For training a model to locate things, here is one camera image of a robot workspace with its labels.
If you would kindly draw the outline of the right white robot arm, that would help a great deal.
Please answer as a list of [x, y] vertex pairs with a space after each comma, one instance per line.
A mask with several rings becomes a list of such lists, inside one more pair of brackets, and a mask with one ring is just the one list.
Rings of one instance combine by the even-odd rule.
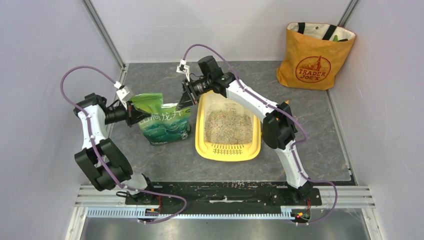
[[296, 205], [305, 202], [313, 185], [299, 160], [295, 136], [298, 128], [290, 106], [285, 102], [278, 104], [264, 98], [246, 86], [233, 72], [224, 73], [211, 55], [201, 58], [197, 64], [202, 73], [197, 80], [191, 79], [186, 60], [182, 59], [176, 68], [178, 73], [185, 75], [177, 109], [197, 105], [200, 97], [210, 91], [248, 109], [260, 119], [262, 139], [268, 147], [275, 150], [285, 170], [289, 200]]

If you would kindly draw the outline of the green litter bag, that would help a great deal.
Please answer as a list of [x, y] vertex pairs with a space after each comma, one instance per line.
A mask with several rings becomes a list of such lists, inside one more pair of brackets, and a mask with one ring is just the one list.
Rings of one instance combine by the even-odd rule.
[[130, 100], [137, 110], [150, 114], [138, 126], [152, 146], [186, 140], [191, 135], [189, 107], [177, 110], [177, 103], [164, 103], [162, 93], [142, 93]]

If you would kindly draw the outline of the yellow litter box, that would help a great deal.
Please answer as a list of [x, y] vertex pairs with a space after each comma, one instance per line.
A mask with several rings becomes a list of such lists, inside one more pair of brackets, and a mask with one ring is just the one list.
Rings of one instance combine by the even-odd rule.
[[[213, 110], [235, 107], [239, 112], [248, 114], [252, 119], [252, 142], [248, 144], [217, 144], [205, 140], [205, 120]], [[247, 108], [239, 103], [209, 91], [200, 97], [196, 127], [195, 148], [206, 159], [221, 162], [241, 162], [254, 159], [261, 150], [261, 122]]]

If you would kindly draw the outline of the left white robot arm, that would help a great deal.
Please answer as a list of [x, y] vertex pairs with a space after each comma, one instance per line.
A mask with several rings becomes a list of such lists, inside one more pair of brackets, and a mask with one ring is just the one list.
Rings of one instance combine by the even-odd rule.
[[107, 105], [107, 99], [91, 93], [78, 102], [74, 114], [79, 118], [83, 130], [83, 144], [74, 155], [75, 162], [98, 191], [123, 187], [137, 193], [144, 204], [152, 204], [157, 191], [144, 174], [134, 174], [133, 169], [117, 145], [108, 136], [107, 125], [125, 122], [129, 127], [147, 119], [150, 113], [137, 109], [129, 101], [116, 100]]

